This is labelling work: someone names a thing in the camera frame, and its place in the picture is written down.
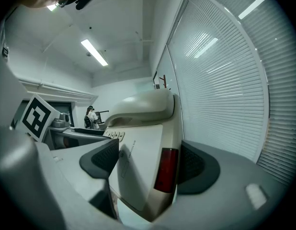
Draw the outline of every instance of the red reflector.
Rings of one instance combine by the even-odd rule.
[[[172,193],[178,166],[179,150],[163,148],[159,171],[154,189],[165,193]]]

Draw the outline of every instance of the ceiling light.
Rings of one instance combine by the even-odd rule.
[[[50,11],[53,11],[57,6],[55,4],[47,6],[47,8],[49,8]]]
[[[202,50],[200,50],[197,55],[195,55],[195,58],[198,58],[201,56],[209,47],[211,47],[214,43],[216,43],[218,38],[213,38],[211,42],[209,42]]]
[[[258,7],[262,2],[265,0],[256,0],[254,1],[247,9],[245,9],[240,15],[239,18],[243,19],[245,18],[248,14],[250,14],[256,7]]]
[[[94,46],[91,45],[88,39],[82,41],[81,43],[92,54],[92,56],[94,56],[97,61],[99,61],[101,65],[103,65],[104,67],[108,65],[108,63],[106,63],[106,61],[102,58],[102,56],[98,53]]]

